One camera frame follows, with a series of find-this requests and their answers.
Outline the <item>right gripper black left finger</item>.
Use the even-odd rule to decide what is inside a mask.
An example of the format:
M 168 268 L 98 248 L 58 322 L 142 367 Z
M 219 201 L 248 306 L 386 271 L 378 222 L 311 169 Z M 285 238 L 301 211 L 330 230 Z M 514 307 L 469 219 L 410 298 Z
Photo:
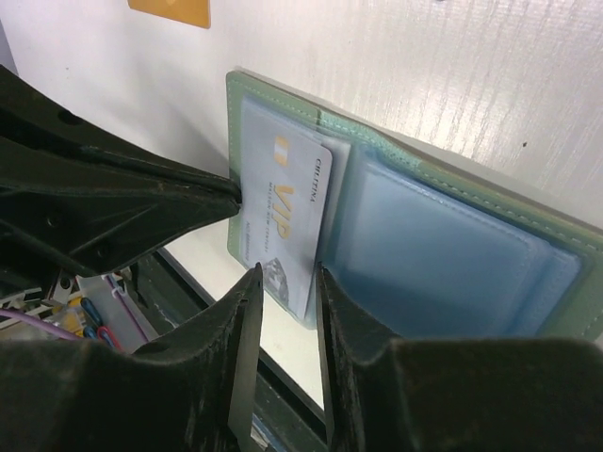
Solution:
M 242 451 L 216 420 L 217 437 L 201 436 L 193 360 L 170 361 L 155 340 L 131 354 L 91 339 L 3 342 L 2 449 Z

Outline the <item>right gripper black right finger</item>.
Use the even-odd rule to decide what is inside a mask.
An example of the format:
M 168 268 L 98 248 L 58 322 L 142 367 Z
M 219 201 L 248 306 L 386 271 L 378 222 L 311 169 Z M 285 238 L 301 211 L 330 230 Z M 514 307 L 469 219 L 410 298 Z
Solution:
M 325 268 L 317 321 L 332 451 L 598 451 L 602 352 L 565 338 L 408 340 Z

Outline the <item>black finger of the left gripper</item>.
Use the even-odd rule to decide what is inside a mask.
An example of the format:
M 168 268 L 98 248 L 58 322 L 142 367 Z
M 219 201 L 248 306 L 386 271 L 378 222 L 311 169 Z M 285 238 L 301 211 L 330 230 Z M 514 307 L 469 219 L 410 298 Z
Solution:
M 147 152 L 1 72 L 1 274 L 96 276 L 234 216 L 237 184 Z

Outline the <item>sage green card holder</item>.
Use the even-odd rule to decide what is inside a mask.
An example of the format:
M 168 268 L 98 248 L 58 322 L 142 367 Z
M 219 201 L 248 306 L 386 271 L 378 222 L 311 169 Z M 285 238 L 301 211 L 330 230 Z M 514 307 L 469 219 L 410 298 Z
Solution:
M 332 154 L 305 317 L 265 287 L 298 322 L 316 324 L 325 266 L 357 305 L 408 338 L 600 338 L 599 230 L 250 74 L 229 73 L 226 88 L 240 187 L 251 114 L 287 123 Z M 235 259 L 261 264 L 241 257 L 242 207 L 228 233 Z

